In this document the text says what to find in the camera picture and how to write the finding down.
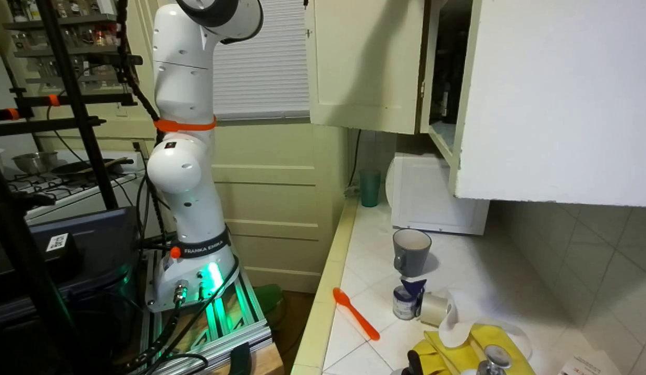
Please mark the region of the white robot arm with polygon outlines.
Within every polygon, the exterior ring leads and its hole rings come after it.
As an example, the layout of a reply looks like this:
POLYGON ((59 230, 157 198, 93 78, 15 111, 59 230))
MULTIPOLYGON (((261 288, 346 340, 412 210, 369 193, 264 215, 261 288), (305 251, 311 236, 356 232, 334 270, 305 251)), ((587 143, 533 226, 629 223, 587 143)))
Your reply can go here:
POLYGON ((216 43, 255 38, 261 0, 174 0, 153 14, 153 99, 163 134, 147 176, 174 219, 174 243, 158 261, 147 306, 191 306, 238 273, 221 199, 208 169, 213 128, 213 51, 216 43))

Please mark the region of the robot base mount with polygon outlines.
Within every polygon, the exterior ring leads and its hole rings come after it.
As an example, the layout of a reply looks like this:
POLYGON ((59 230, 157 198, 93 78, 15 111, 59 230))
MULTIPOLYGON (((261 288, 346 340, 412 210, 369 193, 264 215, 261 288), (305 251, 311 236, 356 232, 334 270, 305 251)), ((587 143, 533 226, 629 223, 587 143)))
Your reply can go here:
POLYGON ((136 375, 201 375, 221 367, 252 371, 247 357, 273 342, 259 296, 244 273, 216 292, 211 285, 205 270, 201 301, 183 313, 183 324, 136 375))

